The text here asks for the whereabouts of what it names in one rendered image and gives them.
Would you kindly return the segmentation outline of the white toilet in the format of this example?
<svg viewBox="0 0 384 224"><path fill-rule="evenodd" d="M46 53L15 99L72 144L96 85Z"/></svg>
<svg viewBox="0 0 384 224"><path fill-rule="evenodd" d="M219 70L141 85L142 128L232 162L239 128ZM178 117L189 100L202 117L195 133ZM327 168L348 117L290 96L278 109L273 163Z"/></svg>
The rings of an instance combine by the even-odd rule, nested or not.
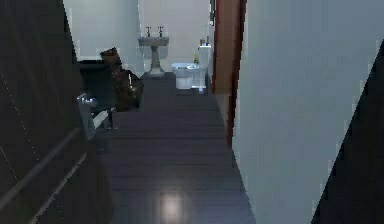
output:
<svg viewBox="0 0 384 224"><path fill-rule="evenodd" d="M177 89L205 88L205 68L196 63L173 63Z"/></svg>

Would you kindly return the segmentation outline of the white narrow cabinet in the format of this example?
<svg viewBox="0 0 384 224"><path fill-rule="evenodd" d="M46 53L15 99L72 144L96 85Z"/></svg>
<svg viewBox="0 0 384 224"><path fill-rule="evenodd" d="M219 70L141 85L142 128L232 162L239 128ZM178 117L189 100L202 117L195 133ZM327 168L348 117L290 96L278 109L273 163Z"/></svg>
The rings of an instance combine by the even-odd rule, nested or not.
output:
<svg viewBox="0 0 384 224"><path fill-rule="evenodd" d="M211 57L211 46L210 45L201 45L198 49L199 53L199 65L204 72L205 77L205 86L209 86L209 65Z"/></svg>

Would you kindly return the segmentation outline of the brown wooden room door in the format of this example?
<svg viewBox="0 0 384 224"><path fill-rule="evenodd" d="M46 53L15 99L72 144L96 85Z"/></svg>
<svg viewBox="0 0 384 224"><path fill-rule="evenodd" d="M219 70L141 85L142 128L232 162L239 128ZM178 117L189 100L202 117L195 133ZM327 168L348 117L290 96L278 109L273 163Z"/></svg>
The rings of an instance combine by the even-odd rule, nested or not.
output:
<svg viewBox="0 0 384 224"><path fill-rule="evenodd" d="M226 144L232 147L247 0L217 0L212 91L224 120Z"/></svg>

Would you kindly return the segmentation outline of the black chair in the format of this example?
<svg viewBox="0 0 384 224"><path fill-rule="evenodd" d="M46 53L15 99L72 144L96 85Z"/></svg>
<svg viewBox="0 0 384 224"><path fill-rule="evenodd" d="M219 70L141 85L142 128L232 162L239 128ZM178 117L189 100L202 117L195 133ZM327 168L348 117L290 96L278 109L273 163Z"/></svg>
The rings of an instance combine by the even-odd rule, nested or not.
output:
<svg viewBox="0 0 384 224"><path fill-rule="evenodd" d="M111 66L103 60L81 60L79 68L87 96L97 101L97 105L92 106L90 112L96 117L98 113L106 111L109 122L107 129L113 129L112 109L117 100Z"/></svg>

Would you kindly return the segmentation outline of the grey pedestal sink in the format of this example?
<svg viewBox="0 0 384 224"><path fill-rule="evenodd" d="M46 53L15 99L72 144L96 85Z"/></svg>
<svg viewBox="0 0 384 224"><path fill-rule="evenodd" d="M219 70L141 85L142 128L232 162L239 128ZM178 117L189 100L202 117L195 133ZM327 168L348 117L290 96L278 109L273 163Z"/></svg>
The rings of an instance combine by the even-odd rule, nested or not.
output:
<svg viewBox="0 0 384 224"><path fill-rule="evenodd" d="M153 37L151 35L151 26L146 26L146 35L138 38L138 43L142 47L151 48L151 65L147 72L149 77L163 77L165 71L161 67L159 47L166 47L169 44L169 38L163 35L163 26L159 26L159 35Z"/></svg>

